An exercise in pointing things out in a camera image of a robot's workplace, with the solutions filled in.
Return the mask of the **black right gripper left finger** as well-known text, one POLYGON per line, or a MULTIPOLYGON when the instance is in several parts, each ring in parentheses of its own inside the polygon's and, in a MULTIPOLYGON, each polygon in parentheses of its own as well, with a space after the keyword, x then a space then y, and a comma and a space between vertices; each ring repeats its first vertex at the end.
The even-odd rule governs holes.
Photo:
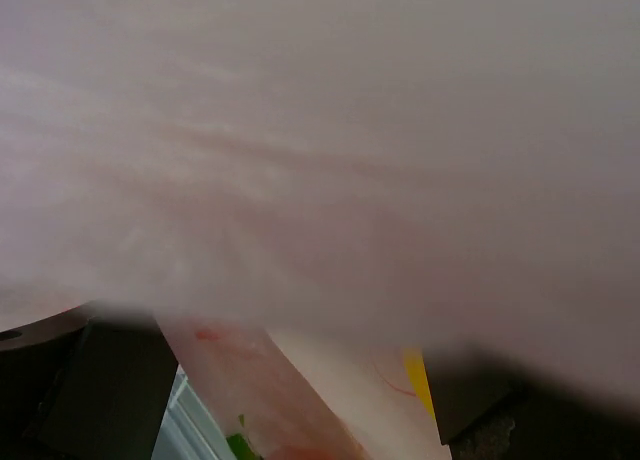
POLYGON ((4 459, 149 459, 177 361, 157 323, 78 307, 1 333, 4 459))

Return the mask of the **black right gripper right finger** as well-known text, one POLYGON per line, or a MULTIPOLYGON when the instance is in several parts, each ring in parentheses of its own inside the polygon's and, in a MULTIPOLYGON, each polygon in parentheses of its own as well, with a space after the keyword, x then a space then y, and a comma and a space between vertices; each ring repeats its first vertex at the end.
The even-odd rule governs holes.
POLYGON ((637 459, 639 421, 486 359, 421 352, 441 444, 453 459, 637 459))

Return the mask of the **fake banana bunch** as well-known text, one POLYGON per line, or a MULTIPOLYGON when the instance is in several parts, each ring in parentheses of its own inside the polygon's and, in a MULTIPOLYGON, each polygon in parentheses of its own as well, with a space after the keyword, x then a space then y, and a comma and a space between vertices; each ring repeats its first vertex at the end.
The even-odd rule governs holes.
POLYGON ((434 405, 422 352, 419 349, 404 349, 403 363, 415 395, 424 405, 427 412, 432 417, 435 417, 434 405))

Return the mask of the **pink plastic bag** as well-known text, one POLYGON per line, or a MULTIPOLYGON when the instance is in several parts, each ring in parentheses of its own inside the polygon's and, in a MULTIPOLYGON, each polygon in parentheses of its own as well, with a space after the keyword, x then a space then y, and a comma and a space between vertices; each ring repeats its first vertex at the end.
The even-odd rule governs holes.
POLYGON ((639 416, 639 0, 1 0, 1 324, 487 357, 639 416))

